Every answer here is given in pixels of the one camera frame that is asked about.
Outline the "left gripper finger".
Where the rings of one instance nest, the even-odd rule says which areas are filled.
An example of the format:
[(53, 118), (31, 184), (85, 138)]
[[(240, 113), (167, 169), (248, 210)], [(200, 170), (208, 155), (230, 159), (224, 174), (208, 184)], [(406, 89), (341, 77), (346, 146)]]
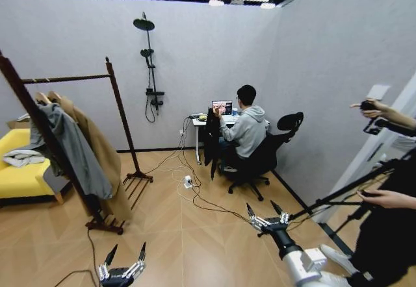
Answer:
[(126, 279), (137, 279), (146, 268), (146, 242), (143, 243), (138, 260), (124, 273)]
[(99, 281), (105, 281), (109, 279), (110, 273), (109, 273), (109, 266), (112, 263), (112, 260), (116, 254), (116, 250), (118, 248), (118, 245), (116, 244), (112, 250), (108, 253), (104, 263), (100, 264), (98, 266), (98, 279)]

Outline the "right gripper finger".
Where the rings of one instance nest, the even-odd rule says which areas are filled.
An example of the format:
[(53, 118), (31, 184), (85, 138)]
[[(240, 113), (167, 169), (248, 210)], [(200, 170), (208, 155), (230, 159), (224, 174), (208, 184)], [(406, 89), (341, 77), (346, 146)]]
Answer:
[(289, 218), (290, 214), (288, 212), (285, 212), (279, 205), (277, 205), (275, 202), (270, 201), (273, 209), (276, 211), (277, 216), (274, 218), (271, 218), (271, 222), (273, 223), (279, 223), (283, 225), (289, 224)]
[(264, 235), (263, 227), (265, 227), (265, 220), (256, 216), (252, 207), (248, 203), (246, 204), (246, 208), (250, 225), (257, 231), (257, 236), (262, 237), (262, 235)]

